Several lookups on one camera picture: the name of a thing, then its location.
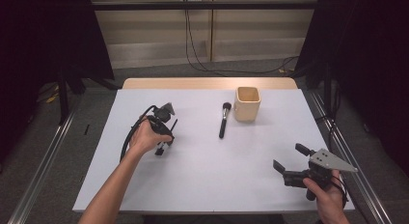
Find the beige container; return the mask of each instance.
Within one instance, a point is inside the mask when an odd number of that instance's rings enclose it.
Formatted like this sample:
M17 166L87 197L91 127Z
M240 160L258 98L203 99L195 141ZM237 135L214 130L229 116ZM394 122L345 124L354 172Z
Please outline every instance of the beige container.
M234 117L239 122L252 122L259 112L261 97L256 87L239 87L235 92Z

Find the table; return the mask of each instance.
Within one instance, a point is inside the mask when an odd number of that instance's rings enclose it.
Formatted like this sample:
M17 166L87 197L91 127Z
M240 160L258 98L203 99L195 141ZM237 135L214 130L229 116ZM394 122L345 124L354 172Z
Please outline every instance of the table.
M259 115L251 124L241 124L231 116L225 138L220 140L221 105L226 99L233 100L238 86L260 88ZM175 101L176 112L181 113L174 145L160 158L153 153L144 155L121 211L193 214L315 210L315 202L305 198L306 190L284 186L282 176L272 167L276 158L287 163L288 170L306 169L308 159L294 150L298 141L311 149L326 148L292 79L132 78L123 87L117 93L74 210L84 210L118 164L121 149L113 146L121 146L123 138L113 133L127 134L128 125L134 122L128 117L134 110L167 99ZM351 203L345 208L354 209Z

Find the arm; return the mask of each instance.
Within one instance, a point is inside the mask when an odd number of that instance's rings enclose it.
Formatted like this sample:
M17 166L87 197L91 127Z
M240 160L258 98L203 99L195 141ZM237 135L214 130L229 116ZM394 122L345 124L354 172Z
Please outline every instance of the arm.
M123 160L87 206L79 223L114 223L139 160L157 143L171 140L169 135L153 132L148 120L143 121L132 135L129 150Z
M333 170L333 176L340 177L338 170ZM334 183L341 186L340 181L332 179ZM313 180L305 178L304 185L315 194L316 207L318 209L319 217L325 224L349 224L348 219L343 213L342 194L341 192L330 185L325 190L322 190Z

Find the white tabletop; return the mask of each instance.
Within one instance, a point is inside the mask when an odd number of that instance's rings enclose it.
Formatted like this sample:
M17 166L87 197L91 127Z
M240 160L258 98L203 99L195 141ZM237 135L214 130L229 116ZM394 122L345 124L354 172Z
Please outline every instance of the white tabletop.
M83 211L119 163L126 134L149 106L171 102L176 115L171 148L145 154L125 193L122 211L140 213L260 213L316 210L305 188L284 186L273 159L287 170L308 168L301 143L326 148L301 90L261 90L255 122L228 117L218 137L222 105L234 90L118 91L73 210ZM353 210L348 202L346 210Z

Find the forearm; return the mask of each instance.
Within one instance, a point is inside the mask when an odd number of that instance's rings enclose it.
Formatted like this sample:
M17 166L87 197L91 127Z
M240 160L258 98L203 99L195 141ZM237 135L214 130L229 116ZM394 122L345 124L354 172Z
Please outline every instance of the forearm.
M87 206L79 223L114 223L124 193L143 153L128 151L92 202Z

